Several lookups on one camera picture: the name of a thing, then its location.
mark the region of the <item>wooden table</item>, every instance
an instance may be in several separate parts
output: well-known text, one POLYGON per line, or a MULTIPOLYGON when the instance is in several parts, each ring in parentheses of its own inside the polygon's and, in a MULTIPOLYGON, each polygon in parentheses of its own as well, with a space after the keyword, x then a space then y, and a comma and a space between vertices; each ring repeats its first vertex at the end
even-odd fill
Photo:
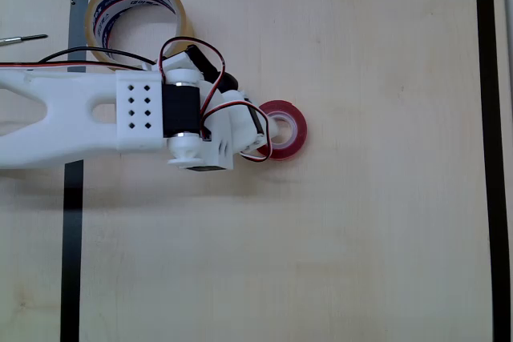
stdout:
MULTIPOLYGON (((0 171, 0 340, 510 339, 504 0, 182 1, 240 88, 304 113, 305 149, 0 171)), ((2 37, 50 35, 0 59, 66 48, 71 7, 0 0, 2 37)), ((44 116, 0 95, 0 131, 44 116)))

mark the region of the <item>black tape border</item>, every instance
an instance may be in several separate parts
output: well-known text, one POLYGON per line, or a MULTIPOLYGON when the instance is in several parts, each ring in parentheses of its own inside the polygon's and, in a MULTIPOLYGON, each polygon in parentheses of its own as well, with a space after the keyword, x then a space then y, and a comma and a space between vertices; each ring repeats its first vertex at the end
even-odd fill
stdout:
MULTIPOLYGON (((476 0, 483 146, 490 235, 493 341, 511 340, 510 259, 504 185, 499 75, 494 0, 476 0)), ((83 11, 70 12, 70 46, 84 44, 83 11), (80 30, 73 23, 79 22, 80 30)), ((79 341, 80 268, 82 258, 83 162, 67 164, 64 176, 61 341, 79 341)))

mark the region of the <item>black wire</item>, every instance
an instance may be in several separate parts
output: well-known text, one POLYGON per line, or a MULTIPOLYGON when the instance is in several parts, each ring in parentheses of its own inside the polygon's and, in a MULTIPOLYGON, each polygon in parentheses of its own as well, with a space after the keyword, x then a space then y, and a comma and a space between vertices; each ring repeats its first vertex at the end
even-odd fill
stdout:
MULTIPOLYGON (((0 62, 0 68, 2 67, 30 67, 33 66, 36 67, 44 67, 44 62, 0 62)), ((54 65, 54 64, 79 64, 79 65, 97 65, 97 66, 106 66, 106 67, 118 67, 118 68, 124 68, 125 70, 137 70, 142 71, 143 69, 138 67, 129 66, 127 64, 114 64, 109 62, 95 62, 93 60, 59 60, 57 62, 49 62, 47 63, 48 66, 54 65)))
POLYGON ((87 46, 80 46, 80 47, 68 48, 67 50, 62 50, 62 51, 56 52, 55 54, 52 54, 52 55, 46 56, 45 58, 41 59, 39 62, 40 62, 40 63, 45 63, 45 62, 48 62, 49 60, 51 60, 51 59, 53 59, 53 58, 57 58, 58 56, 65 55, 65 54, 69 54, 69 53, 71 53, 71 52, 77 52, 77 51, 98 51, 98 52, 107 52, 108 54, 116 54, 116 55, 127 56, 128 58, 137 59, 137 60, 140 60, 141 62, 145 62, 145 63, 147 63, 147 64, 151 64, 151 65, 156 64, 155 62, 153 62, 152 60, 150 60, 150 59, 148 59, 148 58, 145 58, 144 56, 139 56, 139 55, 137 55, 137 54, 133 54, 133 53, 131 53, 131 52, 120 51, 120 50, 114 50, 114 49, 111 49, 111 48, 103 48, 103 47, 87 47, 87 46))

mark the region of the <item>robotic arm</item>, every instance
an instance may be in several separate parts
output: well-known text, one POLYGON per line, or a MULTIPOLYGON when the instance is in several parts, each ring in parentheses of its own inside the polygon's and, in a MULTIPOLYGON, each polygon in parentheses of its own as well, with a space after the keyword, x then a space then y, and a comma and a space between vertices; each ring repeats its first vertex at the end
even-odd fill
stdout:
POLYGON ((237 153, 256 161, 272 157, 268 142, 278 135, 277 120, 285 120, 293 132, 291 143, 274 145, 278 159, 290 144, 297 152, 305 142, 306 123, 295 107, 288 103, 294 111, 263 111, 237 90, 229 74, 202 115, 216 70, 196 46, 162 66, 166 83, 157 65, 114 74, 0 70, 0 88, 47 108, 43 120, 0 137, 0 168, 51 167, 99 154, 167 148, 168 163, 177 167, 231 170, 237 153), (104 103, 115 103, 116 123, 94 119, 93 109, 104 103), (266 156, 247 154, 256 149, 266 156))

